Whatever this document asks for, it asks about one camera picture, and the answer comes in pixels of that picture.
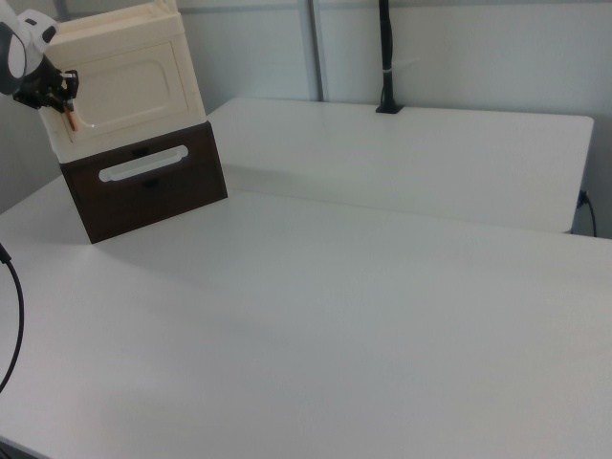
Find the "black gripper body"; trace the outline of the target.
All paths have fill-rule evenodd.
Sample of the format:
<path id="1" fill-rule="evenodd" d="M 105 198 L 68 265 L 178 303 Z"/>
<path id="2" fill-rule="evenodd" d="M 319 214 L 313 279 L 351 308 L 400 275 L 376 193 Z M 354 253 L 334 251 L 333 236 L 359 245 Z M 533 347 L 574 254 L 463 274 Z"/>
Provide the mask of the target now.
<path id="1" fill-rule="evenodd" d="M 47 107 L 43 99 L 46 94 L 53 93 L 64 98 L 60 74 L 55 67 L 37 69 L 24 78 L 12 98 L 35 110 Z"/>

